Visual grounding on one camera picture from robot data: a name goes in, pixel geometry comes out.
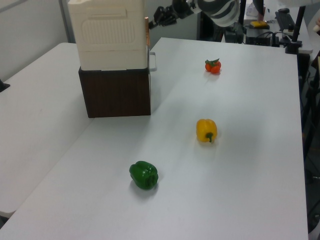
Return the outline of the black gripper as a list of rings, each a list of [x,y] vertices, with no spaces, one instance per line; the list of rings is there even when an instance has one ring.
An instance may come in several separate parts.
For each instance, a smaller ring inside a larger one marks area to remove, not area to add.
[[[194,7],[193,0],[173,0],[170,6],[159,6],[153,15],[153,19],[148,23],[148,29],[175,25],[177,19],[192,15]]]

